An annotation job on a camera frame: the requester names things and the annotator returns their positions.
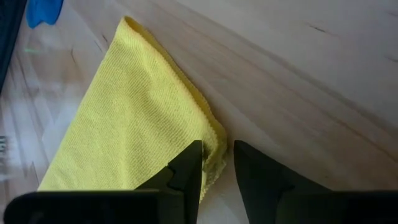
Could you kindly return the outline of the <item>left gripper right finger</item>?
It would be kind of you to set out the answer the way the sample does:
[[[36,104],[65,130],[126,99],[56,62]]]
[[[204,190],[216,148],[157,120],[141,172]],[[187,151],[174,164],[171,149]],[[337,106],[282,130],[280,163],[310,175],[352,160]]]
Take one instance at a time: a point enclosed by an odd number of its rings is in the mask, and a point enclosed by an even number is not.
[[[234,142],[233,152],[236,179],[250,223],[276,223],[279,201],[287,193],[330,191],[242,140]]]

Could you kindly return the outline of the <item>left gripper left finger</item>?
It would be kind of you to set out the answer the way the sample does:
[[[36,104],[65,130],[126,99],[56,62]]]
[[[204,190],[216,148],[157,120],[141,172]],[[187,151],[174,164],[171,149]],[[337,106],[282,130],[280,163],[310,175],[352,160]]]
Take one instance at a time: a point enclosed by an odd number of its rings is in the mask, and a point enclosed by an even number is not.
[[[197,221],[203,144],[193,141],[136,193],[136,223],[192,224]]]

